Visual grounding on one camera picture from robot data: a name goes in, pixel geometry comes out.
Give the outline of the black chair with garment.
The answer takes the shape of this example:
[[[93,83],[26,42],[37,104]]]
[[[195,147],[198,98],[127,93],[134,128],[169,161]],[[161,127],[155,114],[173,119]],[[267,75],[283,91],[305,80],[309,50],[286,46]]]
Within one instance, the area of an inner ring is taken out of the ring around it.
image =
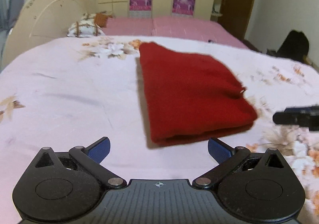
[[[267,55],[277,58],[287,58],[304,63],[309,53],[309,40],[302,31],[291,30],[280,48],[268,49]]]

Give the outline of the floral white bed sheet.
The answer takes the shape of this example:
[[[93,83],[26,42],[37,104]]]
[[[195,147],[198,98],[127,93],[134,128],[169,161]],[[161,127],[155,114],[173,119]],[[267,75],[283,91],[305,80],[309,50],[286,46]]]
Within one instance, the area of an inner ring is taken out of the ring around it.
[[[168,49],[213,56],[246,87],[258,120],[247,132],[225,137],[231,146],[286,157],[306,192],[302,223],[318,223],[318,134],[275,126],[272,115],[287,107],[318,104],[318,73],[310,66],[216,43],[142,37]],[[189,179],[216,162],[207,142],[158,147],[149,138],[138,54],[108,58],[102,38],[60,38],[18,56],[1,73],[1,223],[18,223],[15,184],[45,146],[68,151],[103,136],[111,141],[105,168],[126,180]]]

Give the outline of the cream curved headboard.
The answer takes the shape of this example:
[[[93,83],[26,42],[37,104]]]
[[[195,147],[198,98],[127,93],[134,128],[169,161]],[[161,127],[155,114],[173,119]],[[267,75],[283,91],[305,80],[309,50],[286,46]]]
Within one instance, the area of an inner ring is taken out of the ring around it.
[[[65,37],[72,23],[94,9],[91,0],[28,0],[9,30],[1,69],[25,51]]]

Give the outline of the red sequinned sweater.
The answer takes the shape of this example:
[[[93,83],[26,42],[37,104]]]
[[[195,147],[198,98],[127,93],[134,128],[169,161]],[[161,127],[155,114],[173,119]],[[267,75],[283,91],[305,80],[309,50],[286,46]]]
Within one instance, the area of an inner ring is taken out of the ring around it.
[[[184,145],[251,129],[258,118],[245,87],[210,55],[155,42],[139,47],[151,141]]]

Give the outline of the lower right purple poster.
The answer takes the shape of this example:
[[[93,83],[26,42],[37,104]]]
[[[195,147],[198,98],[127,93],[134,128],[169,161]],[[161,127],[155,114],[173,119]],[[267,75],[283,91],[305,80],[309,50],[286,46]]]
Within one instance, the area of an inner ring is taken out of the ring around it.
[[[173,0],[172,13],[193,16],[196,0]]]

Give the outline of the lower left purple poster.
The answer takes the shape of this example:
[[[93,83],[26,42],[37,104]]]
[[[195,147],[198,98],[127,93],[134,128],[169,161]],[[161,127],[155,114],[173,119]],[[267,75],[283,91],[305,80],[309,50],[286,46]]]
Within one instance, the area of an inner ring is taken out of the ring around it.
[[[151,18],[152,0],[129,0],[130,18]]]

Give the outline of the pink mattress cover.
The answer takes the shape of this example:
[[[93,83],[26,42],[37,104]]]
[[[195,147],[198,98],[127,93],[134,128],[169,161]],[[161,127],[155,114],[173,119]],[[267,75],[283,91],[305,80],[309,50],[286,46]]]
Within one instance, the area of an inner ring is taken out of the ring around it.
[[[110,18],[102,31],[107,36],[155,36],[213,42],[247,49],[214,21],[186,17]]]

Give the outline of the orange striped pillow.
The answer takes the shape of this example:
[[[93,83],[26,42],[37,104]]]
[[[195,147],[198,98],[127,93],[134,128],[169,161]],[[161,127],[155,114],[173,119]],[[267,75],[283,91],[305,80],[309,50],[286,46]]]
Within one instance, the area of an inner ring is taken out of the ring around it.
[[[92,21],[97,24],[99,27],[106,27],[108,19],[113,18],[112,14],[105,13],[85,13],[81,17],[81,20]]]

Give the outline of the purple poster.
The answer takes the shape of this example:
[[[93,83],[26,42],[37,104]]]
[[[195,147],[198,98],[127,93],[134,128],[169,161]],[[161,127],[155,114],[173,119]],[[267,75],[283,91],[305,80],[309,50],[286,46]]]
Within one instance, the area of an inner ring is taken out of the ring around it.
[[[130,18],[151,18],[152,0],[129,0]]]
[[[193,16],[196,0],[173,0],[172,13]]]

